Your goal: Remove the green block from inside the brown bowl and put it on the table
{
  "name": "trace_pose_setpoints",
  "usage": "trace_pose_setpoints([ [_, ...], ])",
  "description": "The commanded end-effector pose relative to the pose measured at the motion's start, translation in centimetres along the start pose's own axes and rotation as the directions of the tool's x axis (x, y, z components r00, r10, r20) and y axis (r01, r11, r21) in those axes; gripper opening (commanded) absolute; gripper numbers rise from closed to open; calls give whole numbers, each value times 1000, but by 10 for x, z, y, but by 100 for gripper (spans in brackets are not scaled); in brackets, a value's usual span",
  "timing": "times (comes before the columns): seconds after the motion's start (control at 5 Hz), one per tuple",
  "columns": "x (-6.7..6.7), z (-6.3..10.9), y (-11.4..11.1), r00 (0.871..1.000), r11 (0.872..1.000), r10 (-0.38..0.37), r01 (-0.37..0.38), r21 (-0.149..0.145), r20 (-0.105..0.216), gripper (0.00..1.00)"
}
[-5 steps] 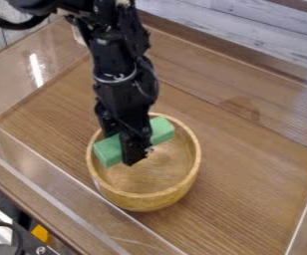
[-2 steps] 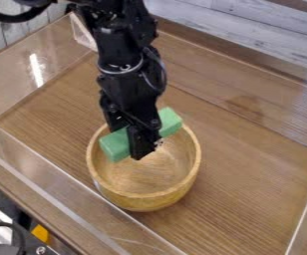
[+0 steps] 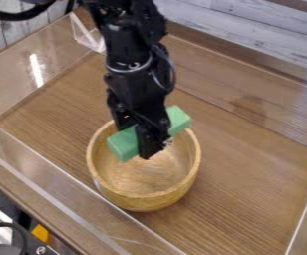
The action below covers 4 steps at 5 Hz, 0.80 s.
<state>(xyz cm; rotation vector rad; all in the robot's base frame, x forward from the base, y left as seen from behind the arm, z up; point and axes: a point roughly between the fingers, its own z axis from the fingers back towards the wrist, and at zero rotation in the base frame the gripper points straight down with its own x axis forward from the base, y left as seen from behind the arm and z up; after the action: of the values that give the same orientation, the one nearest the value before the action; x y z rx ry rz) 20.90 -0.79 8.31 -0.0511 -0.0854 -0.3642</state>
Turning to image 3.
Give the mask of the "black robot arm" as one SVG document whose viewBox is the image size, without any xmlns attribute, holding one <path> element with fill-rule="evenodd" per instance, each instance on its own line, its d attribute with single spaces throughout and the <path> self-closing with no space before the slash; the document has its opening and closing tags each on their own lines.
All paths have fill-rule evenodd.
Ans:
<svg viewBox="0 0 307 255">
<path fill-rule="evenodd" d="M 176 72 L 162 38 L 166 18 L 154 0 L 78 0 L 106 45 L 107 105 L 117 130 L 136 130 L 138 156 L 150 158 L 170 139 L 166 96 Z"/>
</svg>

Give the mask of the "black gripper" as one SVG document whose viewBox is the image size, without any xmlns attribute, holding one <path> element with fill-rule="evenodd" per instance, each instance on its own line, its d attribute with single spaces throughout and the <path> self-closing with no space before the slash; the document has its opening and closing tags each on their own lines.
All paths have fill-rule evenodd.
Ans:
<svg viewBox="0 0 307 255">
<path fill-rule="evenodd" d="M 166 96 L 174 90 L 176 71 L 169 53 L 149 53 L 145 60 L 106 57 L 107 106 L 117 130 L 136 127 L 138 155 L 150 159 L 170 139 Z"/>
</svg>

